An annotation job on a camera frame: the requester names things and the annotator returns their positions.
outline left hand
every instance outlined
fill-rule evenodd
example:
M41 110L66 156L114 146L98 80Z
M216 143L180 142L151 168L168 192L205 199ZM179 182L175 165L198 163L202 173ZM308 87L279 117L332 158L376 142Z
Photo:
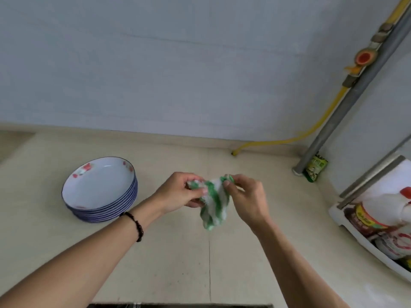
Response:
M163 205L163 213L169 213L186 205L188 207L200 207L196 199L207 194L206 188L189 190L186 188L188 181L204 179L193 173L174 172L157 191L152 195Z

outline beige countertop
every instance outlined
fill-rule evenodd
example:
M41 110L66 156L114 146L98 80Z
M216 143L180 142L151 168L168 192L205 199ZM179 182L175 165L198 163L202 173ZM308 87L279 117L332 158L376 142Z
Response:
M315 184L296 177L297 159L125 139L38 133L0 163L0 293L106 223L76 219L61 187L81 164L102 156L129 160L137 201L173 172L205 178L242 172L263 181L270 212L286 236L352 307L408 307L411 285L365 251L328 216ZM268 261L232 205L211 232L182 208L154 222L110 275L95 301L266 304L286 307Z

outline green and white cloth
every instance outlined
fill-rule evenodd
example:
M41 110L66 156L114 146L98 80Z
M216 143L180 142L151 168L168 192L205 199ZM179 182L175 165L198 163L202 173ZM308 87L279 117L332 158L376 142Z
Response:
M230 175L221 176L208 181L188 181L188 187L192 190L198 188L207 188L208 194L200 198L205 204L201 209L200 217L203 220L203 226L211 230L214 226L220 225L227 217L227 206L230 196L224 189L223 181L229 180L234 182Z

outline white wall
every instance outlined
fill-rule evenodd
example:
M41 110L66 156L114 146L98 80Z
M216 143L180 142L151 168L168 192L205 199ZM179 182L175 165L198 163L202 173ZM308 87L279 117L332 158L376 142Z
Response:
M342 192L411 133L411 34L326 142L325 174ZM404 149L411 156L411 146Z
M397 1L0 0L0 121L284 139Z

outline right hand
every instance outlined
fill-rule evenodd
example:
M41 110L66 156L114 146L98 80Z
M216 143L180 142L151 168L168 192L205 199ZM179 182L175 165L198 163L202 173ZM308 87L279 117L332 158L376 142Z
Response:
M240 218L252 230L262 223L270 221L267 200L261 181L254 180L243 174L232 175L235 184L224 181L223 186L233 197L235 209Z

